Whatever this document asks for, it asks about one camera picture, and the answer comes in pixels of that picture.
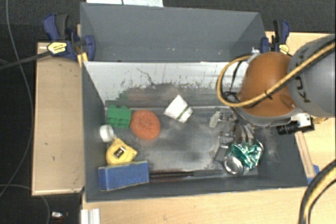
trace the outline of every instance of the green block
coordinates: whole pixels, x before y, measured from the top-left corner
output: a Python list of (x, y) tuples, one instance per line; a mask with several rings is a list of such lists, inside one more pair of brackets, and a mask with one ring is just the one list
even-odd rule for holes
[(128, 128), (132, 112), (127, 106), (111, 105), (107, 111), (107, 123), (115, 128)]

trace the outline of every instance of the black floor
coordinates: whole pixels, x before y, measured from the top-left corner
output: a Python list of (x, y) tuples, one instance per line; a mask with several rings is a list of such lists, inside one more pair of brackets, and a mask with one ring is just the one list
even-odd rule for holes
[[(45, 39), (41, 20), (49, 13), (68, 13), (70, 26), (79, 22), (79, 3), (84, 0), (9, 0), (9, 18), (20, 58), (34, 55), (36, 42)], [(165, 6), (258, 11), (266, 30), (272, 20), (285, 19), (292, 31), (335, 32), (335, 0), (163, 0)], [(0, 0), (0, 61), (14, 61), (8, 35), (5, 0)], [(34, 93), (34, 64), (24, 71)], [(31, 128), (27, 91), (19, 68), (0, 71), (0, 185), (6, 184), (26, 148)], [(30, 186), (31, 149), (13, 184)], [(63, 223), (76, 223), (79, 195), (46, 197), (51, 211), (62, 211)], [(10, 187), (0, 198), (0, 223), (45, 223), (47, 209), (27, 189)]]

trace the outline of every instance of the orange sponge ball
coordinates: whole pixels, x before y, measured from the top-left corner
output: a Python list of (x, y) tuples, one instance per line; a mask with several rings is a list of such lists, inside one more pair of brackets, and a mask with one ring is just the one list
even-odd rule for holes
[(130, 128), (139, 138), (151, 140), (158, 137), (161, 124), (159, 118), (149, 110), (138, 110), (132, 114)]

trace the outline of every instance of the yellow tape measure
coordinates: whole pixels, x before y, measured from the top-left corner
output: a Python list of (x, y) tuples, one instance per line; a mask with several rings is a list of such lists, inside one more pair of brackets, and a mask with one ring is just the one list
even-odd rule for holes
[(123, 140), (116, 138), (106, 152), (106, 161), (109, 165), (129, 163), (137, 154), (138, 152), (126, 145)]

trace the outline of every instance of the blue block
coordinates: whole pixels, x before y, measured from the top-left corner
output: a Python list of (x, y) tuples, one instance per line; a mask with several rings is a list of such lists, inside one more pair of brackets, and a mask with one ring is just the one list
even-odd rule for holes
[(98, 174), (101, 190), (126, 188), (149, 182), (147, 162), (99, 167)]

